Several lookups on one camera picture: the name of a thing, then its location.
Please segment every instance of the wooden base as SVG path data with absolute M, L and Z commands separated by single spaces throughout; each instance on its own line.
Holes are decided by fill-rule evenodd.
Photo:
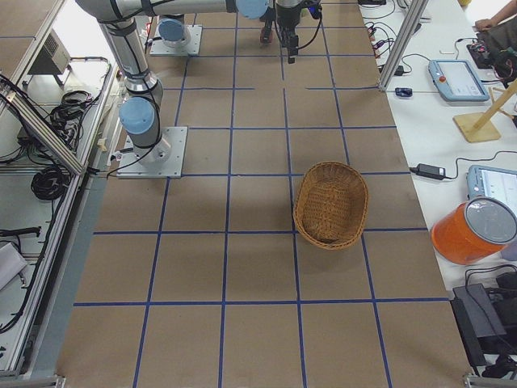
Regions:
M 454 122 L 469 143 L 498 140 L 501 137 L 501 133 L 499 133 L 490 120 L 480 128 L 475 127 L 475 124 L 483 114 L 484 113 L 468 113 L 466 115 L 453 117 Z

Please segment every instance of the brown basket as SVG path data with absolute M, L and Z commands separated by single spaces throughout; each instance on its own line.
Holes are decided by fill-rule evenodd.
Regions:
M 368 188 L 352 167 L 322 162 L 305 174 L 296 198 L 294 222 L 302 236 L 324 249 L 343 249 L 363 233 Z

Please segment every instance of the person's arm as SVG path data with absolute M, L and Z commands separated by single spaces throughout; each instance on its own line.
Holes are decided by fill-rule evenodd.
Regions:
M 517 14 L 517 0 L 511 0 L 497 14 L 490 19 L 481 19 L 476 22 L 478 31 L 486 31 L 491 27 L 497 26 L 503 20 L 506 20 Z

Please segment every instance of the orange cylinder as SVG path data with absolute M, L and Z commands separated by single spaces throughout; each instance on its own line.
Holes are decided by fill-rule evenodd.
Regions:
M 516 235 L 515 215 L 503 203 L 487 197 L 461 204 L 431 230 L 436 250 L 463 265 L 502 250 Z

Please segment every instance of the blue joint cap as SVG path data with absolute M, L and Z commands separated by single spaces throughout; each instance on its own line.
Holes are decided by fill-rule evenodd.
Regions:
M 158 24 L 158 33 L 163 40 L 177 42 L 183 39 L 183 23 L 176 19 L 163 19 Z
M 119 110 L 122 125 L 132 135 L 141 135 L 151 129 L 156 112 L 153 104 L 141 97 L 132 97 Z
M 237 9 L 248 19 L 258 19 L 264 15 L 269 6 L 268 0 L 237 0 Z

